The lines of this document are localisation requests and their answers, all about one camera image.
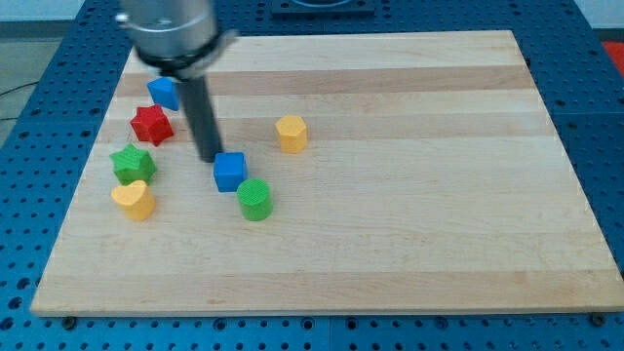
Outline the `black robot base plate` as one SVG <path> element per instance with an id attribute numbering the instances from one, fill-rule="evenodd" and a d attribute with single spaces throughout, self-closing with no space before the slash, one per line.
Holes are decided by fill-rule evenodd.
<path id="1" fill-rule="evenodd" d="M 372 15 L 375 0 L 270 0 L 272 16 Z"/>

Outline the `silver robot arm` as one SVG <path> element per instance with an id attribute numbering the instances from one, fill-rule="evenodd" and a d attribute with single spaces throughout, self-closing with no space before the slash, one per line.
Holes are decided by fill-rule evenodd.
<path id="1" fill-rule="evenodd" d="M 206 74 L 239 35 L 223 29 L 211 0 L 120 0 L 116 21 L 153 74 L 178 82 Z"/>

